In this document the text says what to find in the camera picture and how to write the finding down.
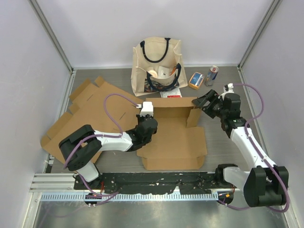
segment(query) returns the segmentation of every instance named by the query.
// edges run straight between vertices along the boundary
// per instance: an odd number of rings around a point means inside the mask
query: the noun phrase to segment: canvas bag
[[[132,90],[135,96],[170,91],[188,85],[181,55],[181,41],[171,38],[150,37],[133,48],[131,74]],[[168,78],[155,78],[146,70],[149,67],[158,72],[158,67],[175,72]]]

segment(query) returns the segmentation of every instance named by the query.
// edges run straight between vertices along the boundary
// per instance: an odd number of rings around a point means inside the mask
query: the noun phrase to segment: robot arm
[[[275,169],[284,185],[288,185],[288,171],[282,166],[278,167],[266,155],[254,138],[248,126],[247,136],[245,132],[246,120],[240,116],[240,96],[233,92],[233,84],[224,87],[224,93],[219,95],[214,90],[192,101],[211,118],[220,118],[221,127],[227,136],[236,144],[244,156],[251,172],[243,172],[234,164],[222,164],[217,168],[221,181],[231,183],[244,192],[246,202],[251,207],[284,205],[286,198],[277,178],[270,171],[265,160]],[[263,155],[263,159],[257,153],[253,144],[257,146]]]
[[[94,130],[90,125],[84,125],[60,142],[59,148],[67,160],[81,140],[92,136],[76,150],[67,164],[68,169],[81,174],[90,187],[99,184],[100,173],[90,161],[98,151],[135,151],[149,143],[156,133],[157,121],[153,118],[152,102],[143,102],[137,107],[141,111],[136,115],[138,125],[133,129],[122,134],[104,133]]]

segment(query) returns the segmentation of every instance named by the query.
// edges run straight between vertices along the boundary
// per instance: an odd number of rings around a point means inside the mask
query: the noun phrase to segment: blue and silver can
[[[212,86],[215,78],[217,77],[219,72],[219,68],[217,66],[212,66],[207,74],[205,85]]]

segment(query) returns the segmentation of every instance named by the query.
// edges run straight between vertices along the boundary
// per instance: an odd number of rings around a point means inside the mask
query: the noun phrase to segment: bag handle
[[[155,61],[153,61],[153,60],[150,60],[147,56],[146,56],[146,51],[145,51],[145,49],[144,49],[144,40],[142,41],[142,42],[140,42],[140,45],[141,45],[141,48],[142,48],[142,53],[143,53],[143,56],[144,56],[144,58],[146,59],[146,60],[148,60],[150,63],[159,63],[159,62],[161,62],[165,57],[166,57],[166,54],[167,54],[167,52],[168,52],[168,49],[169,49],[169,40],[170,40],[171,38],[165,38],[165,40],[167,41],[167,46],[166,46],[166,51],[165,51],[165,53],[163,54],[163,56],[159,59],[159,60],[155,60]]]
[[[179,63],[176,65],[176,69],[178,69],[177,76],[175,75],[175,78],[174,78],[173,82],[170,85],[164,87],[163,89],[158,89],[153,85],[153,83],[151,81],[151,78],[150,78],[152,75],[147,71],[147,80],[148,80],[148,83],[151,86],[151,88],[158,91],[158,92],[165,92],[165,91],[171,89],[172,87],[174,87],[175,84],[177,83],[177,81],[179,80],[179,77],[180,77],[180,74],[181,74],[181,65]]]

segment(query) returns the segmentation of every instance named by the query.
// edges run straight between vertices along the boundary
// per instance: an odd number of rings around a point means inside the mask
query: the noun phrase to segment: open cardboard box
[[[107,83],[102,77],[95,84],[87,79],[71,95],[72,105],[41,139],[41,146],[60,162],[64,158],[59,149],[61,140],[85,124],[93,129],[118,133],[116,125],[106,115],[103,102],[111,93],[122,94],[141,104],[143,100]],[[157,133],[152,141],[137,151],[143,165],[148,170],[185,170],[199,169],[207,154],[205,134],[202,127],[196,127],[201,110],[191,103],[194,97],[149,98],[154,106],[154,118],[158,122]],[[124,131],[137,125],[136,114],[139,110],[119,96],[107,100],[107,109]]]

